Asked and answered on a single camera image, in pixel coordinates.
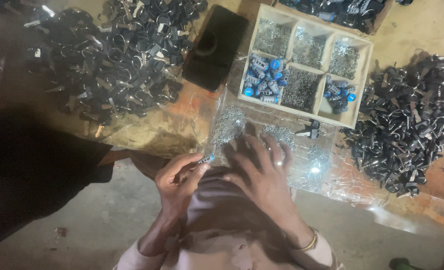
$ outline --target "person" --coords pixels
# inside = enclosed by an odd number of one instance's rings
[[[229,147],[233,169],[197,164],[200,154],[166,164],[154,177],[161,210],[114,270],[345,269],[291,199],[290,148],[263,139]]]
[[[0,108],[0,242],[61,209],[90,183],[108,183],[128,150],[43,124],[27,107]]]

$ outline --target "worker's right hand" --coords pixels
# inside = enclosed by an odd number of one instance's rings
[[[252,135],[245,134],[244,140],[255,152],[257,160],[250,160],[250,154],[237,149],[233,158],[248,179],[238,174],[225,175],[224,180],[238,185],[254,203],[273,219],[286,234],[294,249],[302,249],[314,239],[314,233],[300,217],[297,206],[290,196],[287,172],[292,164],[292,153],[288,145],[280,143],[285,153],[282,156],[273,137],[262,136],[268,149]]]
[[[187,212],[198,182],[210,168],[207,163],[196,164],[201,154],[176,156],[155,176],[160,193],[160,214],[168,220],[178,219]]]
[[[263,136],[269,149],[252,135],[244,134],[243,139],[254,150],[259,169],[250,160],[247,153],[238,149],[233,153],[233,159],[249,177],[249,181],[234,173],[225,175],[224,179],[239,186],[274,221],[293,214],[297,210],[287,185],[287,172],[292,164],[290,148],[288,145],[280,143],[280,147],[285,153],[285,158],[283,158],[282,151],[271,136]]]

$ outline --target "black phone case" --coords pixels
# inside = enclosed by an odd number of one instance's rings
[[[219,89],[242,42],[248,20],[219,5],[183,66],[183,77],[210,92]]]

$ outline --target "table surface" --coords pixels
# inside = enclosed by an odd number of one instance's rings
[[[100,5],[94,5],[94,2],[100,2]],[[271,0],[208,0],[208,2],[208,9],[218,4],[250,21],[246,38],[239,49],[241,55],[246,55],[259,3],[271,4]],[[102,0],[66,0],[52,1],[50,4],[58,10],[64,7],[79,7],[97,18],[99,13],[103,14],[102,3]],[[199,34],[206,15],[207,12],[201,14],[201,18],[194,22],[191,38]],[[369,69],[371,71],[376,67],[376,63],[381,68],[394,65],[395,62],[398,67],[407,65],[412,57],[423,52],[444,55],[444,0],[417,0],[407,7],[395,4],[377,34],[367,39],[374,43]],[[169,105],[165,110],[151,111],[146,118],[127,115],[123,119],[117,119],[110,128],[104,129],[99,139],[107,144],[143,150],[164,157],[201,151],[207,148],[214,116],[223,107],[231,104],[243,108],[248,120],[258,127],[271,124],[289,127],[292,132],[302,129],[301,125],[297,124],[297,116],[236,98],[242,76],[240,64],[240,60],[234,62],[225,91],[210,93],[183,81],[184,89],[176,104]],[[82,121],[57,113],[51,117],[53,126],[84,136]],[[356,171],[346,149],[334,147],[335,143],[340,141],[336,128],[324,126],[328,134],[321,138],[312,141],[307,138],[297,138],[296,144],[300,147],[294,152],[296,166],[291,171],[295,184],[298,183],[300,188],[322,193],[335,200],[363,207],[370,206],[370,209],[376,213],[377,222],[390,227],[424,234],[423,229],[414,229],[413,225],[420,217],[428,220],[423,224],[435,223],[435,227],[444,226],[444,170],[441,169],[444,168],[444,157],[433,163],[428,170],[428,182],[421,188],[422,193],[419,197],[396,199],[381,191],[374,183],[365,181],[365,177]],[[87,138],[95,139],[96,129],[96,126],[91,126]],[[334,152],[331,176],[319,182],[300,181],[299,176],[303,173],[307,149],[314,144]],[[399,218],[391,218],[393,215],[404,216],[409,222],[400,222]]]

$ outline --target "wooden table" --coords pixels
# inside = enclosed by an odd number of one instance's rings
[[[103,0],[100,5],[94,1],[66,0],[49,1],[49,6],[55,10],[64,7],[79,7],[91,13],[94,18],[104,13]],[[250,37],[254,29],[255,18],[259,3],[270,4],[271,0],[208,0],[209,9],[214,4],[224,6],[239,15],[249,19],[250,25],[246,39],[240,52],[246,54]],[[205,19],[205,13],[194,22],[192,38],[199,34]],[[378,62],[380,67],[387,65],[407,65],[413,56],[422,52],[444,55],[444,0],[417,0],[411,6],[394,5],[382,23],[378,33],[368,38],[374,43],[371,68]],[[258,126],[263,124],[290,127],[292,131],[300,125],[293,115],[269,109],[257,104],[248,104],[237,100],[236,92],[242,74],[237,69],[237,61],[229,76],[226,91],[215,94],[183,82],[184,89],[178,103],[169,105],[165,110],[151,111],[146,118],[127,115],[116,119],[110,128],[106,128],[100,137],[104,143],[127,149],[143,150],[151,154],[172,157],[178,153],[200,151],[208,142],[210,128],[217,109],[230,104],[236,104],[246,111],[246,116]],[[0,92],[0,101],[8,95],[19,101],[44,101],[39,111],[46,116],[47,124],[84,137],[84,125],[78,120],[78,114],[64,115],[53,110],[51,101],[37,89],[36,83],[27,78],[18,78],[16,83],[6,83],[6,89],[17,89],[30,83],[28,95],[17,91]],[[401,230],[424,235],[440,235],[444,237],[444,157],[435,161],[427,171],[427,184],[421,188],[421,194],[415,199],[397,199],[393,195],[379,189],[376,183],[366,180],[354,167],[350,156],[343,150],[334,147],[334,142],[340,143],[335,127],[326,126],[329,135],[310,141],[307,138],[297,139],[298,150],[295,152],[296,166],[291,171],[292,177],[297,178],[306,159],[309,145],[319,144],[322,148],[334,151],[334,165],[330,177],[315,187],[332,199],[350,202],[375,212],[376,221]],[[95,139],[97,126],[91,126],[89,139]],[[311,190],[312,186],[303,186]]]

